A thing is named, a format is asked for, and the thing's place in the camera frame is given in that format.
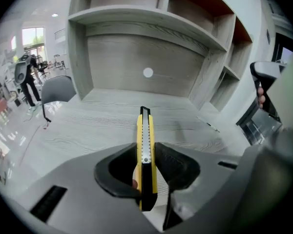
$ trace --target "black slot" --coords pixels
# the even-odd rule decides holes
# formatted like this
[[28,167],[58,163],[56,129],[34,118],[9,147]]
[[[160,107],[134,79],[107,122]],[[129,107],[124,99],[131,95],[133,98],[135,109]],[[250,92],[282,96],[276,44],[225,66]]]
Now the black slot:
[[228,162],[225,162],[225,161],[220,161],[218,163],[218,165],[223,166],[223,167],[227,167],[227,168],[230,168],[230,169],[234,169],[234,170],[238,167],[238,165],[236,165],[236,164],[228,163]]
[[67,188],[52,186],[30,213],[42,222],[46,222],[66,191]]

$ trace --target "shelf board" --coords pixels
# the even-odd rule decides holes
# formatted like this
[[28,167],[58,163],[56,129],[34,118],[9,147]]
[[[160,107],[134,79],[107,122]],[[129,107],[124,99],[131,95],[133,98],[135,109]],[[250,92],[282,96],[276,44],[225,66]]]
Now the shelf board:
[[227,51],[218,39],[202,27],[160,9],[133,5],[110,5],[83,10],[70,15],[68,19],[84,25],[116,21],[147,23],[155,28],[159,27],[159,31],[170,34],[172,38],[179,34],[177,37],[182,37],[186,41],[192,39],[209,49]]
[[240,77],[228,65],[224,65],[224,71],[233,78],[240,80]]

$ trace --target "white wall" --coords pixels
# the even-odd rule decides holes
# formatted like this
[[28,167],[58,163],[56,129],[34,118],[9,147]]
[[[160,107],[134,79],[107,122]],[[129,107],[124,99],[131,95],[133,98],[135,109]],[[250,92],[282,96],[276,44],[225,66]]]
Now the white wall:
[[261,31],[261,1],[260,0],[224,0],[237,14],[251,35],[253,46],[250,61],[240,80],[240,83],[224,107],[221,114],[232,123],[236,123],[254,101],[256,92],[250,72],[250,64],[256,60],[256,52]]

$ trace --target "chair leg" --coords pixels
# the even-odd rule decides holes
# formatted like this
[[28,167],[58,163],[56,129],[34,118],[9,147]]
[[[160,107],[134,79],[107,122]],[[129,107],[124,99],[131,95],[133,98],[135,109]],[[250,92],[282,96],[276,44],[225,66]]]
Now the chair leg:
[[44,105],[42,105],[42,112],[43,112],[43,117],[46,119],[46,121],[51,122],[51,121],[45,116]]

